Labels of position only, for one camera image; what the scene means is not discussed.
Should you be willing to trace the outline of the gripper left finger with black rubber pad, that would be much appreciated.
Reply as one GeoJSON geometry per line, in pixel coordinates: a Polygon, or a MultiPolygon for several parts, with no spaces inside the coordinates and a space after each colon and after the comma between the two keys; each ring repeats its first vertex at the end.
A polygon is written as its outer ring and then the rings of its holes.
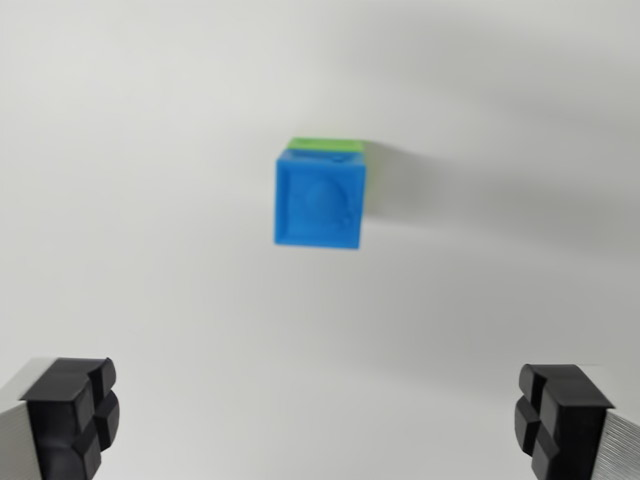
{"type": "Polygon", "coordinates": [[[1,387],[1,477],[95,477],[120,420],[109,358],[33,358],[1,387]]]}

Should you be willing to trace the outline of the gripper right finger with black rubber pad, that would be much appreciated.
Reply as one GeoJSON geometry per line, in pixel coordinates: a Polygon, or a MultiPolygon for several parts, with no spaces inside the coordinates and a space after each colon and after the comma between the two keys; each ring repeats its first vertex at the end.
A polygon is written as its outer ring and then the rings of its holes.
{"type": "Polygon", "coordinates": [[[514,410],[538,479],[639,477],[639,376],[599,365],[525,364],[514,410]]]}

